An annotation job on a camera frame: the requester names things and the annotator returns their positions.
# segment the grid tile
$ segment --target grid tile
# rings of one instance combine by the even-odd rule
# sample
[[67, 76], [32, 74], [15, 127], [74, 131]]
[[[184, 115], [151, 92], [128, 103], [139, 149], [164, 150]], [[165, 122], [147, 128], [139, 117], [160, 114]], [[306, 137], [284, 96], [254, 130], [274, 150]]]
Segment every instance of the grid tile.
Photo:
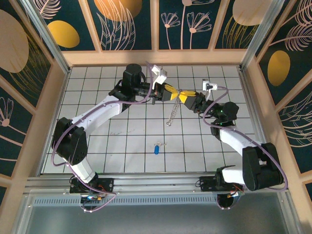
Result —
[[[236, 120], [238, 128], [255, 138], [236, 67], [164, 66], [163, 69], [168, 72], [166, 82], [176, 89], [203, 92], [203, 79], [210, 79], [219, 86], [227, 86], [230, 95], [220, 103], [229, 100], [237, 103], [240, 108]], [[71, 73], [73, 79], [69, 80], [59, 116], [72, 118], [104, 100], [115, 83], [122, 78], [124, 70], [125, 67], [115, 66], [74, 68]], [[147, 73], [146, 66], [142, 67], [142, 71]], [[221, 90], [213, 91], [210, 99], [216, 99], [223, 93]], [[227, 165], [241, 163], [240, 155], [212, 136], [210, 127], [183, 104], [180, 105], [172, 126], [168, 127], [166, 122], [174, 102], [175, 100], [171, 100], [151, 105], [150, 100], [148, 104], [131, 105], [97, 128], [88, 140], [87, 158], [91, 166], [99, 173], [213, 172], [224, 166], [224, 162]], [[155, 144], [158, 142], [162, 145], [159, 154], [155, 155]], [[44, 173], [71, 172], [64, 166], [55, 170], [47, 159], [43, 167]]]

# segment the yellow circle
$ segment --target yellow circle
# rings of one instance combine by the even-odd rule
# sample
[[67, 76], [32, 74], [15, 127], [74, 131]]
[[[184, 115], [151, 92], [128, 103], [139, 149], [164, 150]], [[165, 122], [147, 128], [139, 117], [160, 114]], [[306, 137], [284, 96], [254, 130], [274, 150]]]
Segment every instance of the yellow circle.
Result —
[[108, 19], [114, 21], [126, 21], [123, 8], [130, 11], [132, 17], [136, 17], [142, 9], [142, 0], [94, 0], [98, 10]]
[[290, 67], [291, 60], [288, 54], [282, 50], [276, 51], [272, 54], [268, 65], [269, 82], [274, 86], [283, 83], [288, 75]]
[[80, 42], [77, 31], [69, 23], [61, 20], [56, 20], [49, 23], [48, 28], [54, 40], [60, 46], [73, 48], [77, 46]]
[[10, 14], [0, 10], [0, 67], [11, 73], [20, 72], [28, 61], [27, 34]]
[[262, 22], [273, 0], [235, 0], [233, 18], [241, 25], [253, 26]]

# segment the purple cable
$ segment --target purple cable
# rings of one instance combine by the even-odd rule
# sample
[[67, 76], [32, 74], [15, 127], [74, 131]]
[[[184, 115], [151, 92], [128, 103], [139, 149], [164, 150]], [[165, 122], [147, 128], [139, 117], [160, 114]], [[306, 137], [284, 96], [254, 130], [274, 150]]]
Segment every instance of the purple cable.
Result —
[[203, 121], [205, 124], [207, 124], [208, 126], [210, 127], [216, 127], [216, 128], [219, 128], [219, 129], [223, 129], [223, 130], [230, 130], [230, 131], [233, 131], [233, 132], [236, 132], [238, 134], [240, 134], [242, 137], [244, 137], [246, 140], [248, 140], [249, 142], [251, 142], [252, 144], [254, 144], [255, 146], [259, 147], [260, 150], [262, 150], [262, 152], [264, 152], [268, 157], [269, 159], [275, 164], [275, 166], [279, 169], [279, 171], [281, 172], [281, 174], [283, 175], [284, 177], [284, 182], [285, 182], [285, 185], [282, 189], [274, 189], [274, 188], [269, 188], [269, 189], [272, 189], [272, 190], [275, 190], [275, 191], [280, 191], [280, 192], [283, 192], [285, 191], [287, 188], [288, 188], [288, 180], [287, 180], [287, 177], [285, 175], [285, 172], [283, 171], [283, 169], [281, 168], [281, 166], [278, 164], [278, 162], [273, 158], [273, 156], [268, 152], [266, 151], [261, 145], [259, 145], [257, 142], [255, 142], [254, 140], [252, 140], [251, 138], [249, 138], [248, 136], [246, 136], [244, 133], [238, 131], [238, 130], [235, 130], [235, 129], [232, 129], [232, 128], [227, 128], [227, 127], [222, 127], [222, 126], [218, 126], [218, 125], [214, 125], [214, 124], [210, 124], [206, 121], [205, 119], [205, 116], [206, 114], [208, 113], [208, 111], [213, 107], [213, 105], [215, 105], [221, 98], [223, 98], [224, 96], [226, 96], [228, 93], [229, 93], [229, 90], [225, 87], [222, 87], [222, 86], [218, 86], [218, 88], [221, 88], [221, 90], [226, 90], [226, 92], [221, 95], [220, 97], [218, 97], [213, 103], [210, 104], [210, 106], [205, 110], [204, 114], [203, 114]]
[[71, 166], [68, 164], [68, 162], [63, 162], [63, 163], [59, 163], [59, 164], [55, 164], [54, 163], [54, 156], [55, 156], [55, 153], [57, 151], [57, 148], [59, 147], [61, 141], [64, 139], [64, 137], [75, 127], [77, 126], [79, 123], [81, 123], [83, 120], [85, 120], [89, 115], [93, 114], [94, 112], [96, 112], [97, 110], [109, 105], [109, 104], [115, 104], [115, 103], [120, 103], [120, 104], [130, 104], [130, 105], [135, 105], [135, 104], [141, 104], [143, 102], [145, 102], [151, 92], [152, 92], [152, 87], [153, 87], [153, 73], [152, 73], [152, 69], [151, 69], [151, 64], [149, 64], [148, 62], [146, 62], [146, 65], [147, 65], [147, 68], [149, 70], [149, 74], [150, 74], [150, 78], [151, 78], [151, 83], [150, 83], [150, 89], [146, 95], [146, 97], [144, 99], [142, 99], [141, 101], [134, 101], [134, 102], [131, 102], [131, 101], [109, 101], [109, 102], [106, 102], [104, 103], [103, 105], [101, 106], [98, 106], [97, 108], [93, 109], [92, 111], [90, 111], [89, 113], [87, 113], [85, 116], [83, 116], [81, 119], [79, 119], [77, 122], [75, 122], [73, 125], [71, 125], [68, 129], [65, 130], [65, 132], [60, 136], [60, 138], [58, 139], [57, 143], [54, 145], [53, 147], [53, 152], [51, 154], [51, 163], [54, 165], [54, 166], [61, 166], [61, 165], [64, 165], [66, 164], [70, 169], [71, 171], [73, 172], [73, 174], [75, 175], [75, 177], [85, 186], [87, 187], [88, 189], [91, 189], [95, 192], [98, 192], [98, 193], [101, 193], [101, 194], [110, 194], [110, 195], [114, 195], [111, 199], [109, 199], [107, 202], [105, 202], [103, 205], [93, 209], [93, 210], [84, 210], [86, 212], [94, 212], [94, 211], [97, 211], [101, 208], [103, 208], [104, 206], [106, 206], [108, 203], [110, 203], [115, 197], [116, 197], [116, 193], [111, 193], [111, 192], [106, 192], [106, 191], [101, 191], [101, 190], [98, 190], [98, 189], [95, 189], [95, 188], [92, 188], [91, 186], [89, 186], [88, 184], [86, 184], [85, 182], [82, 181], [82, 179], [79, 178], [79, 176], [74, 172], [74, 170], [71, 168]]

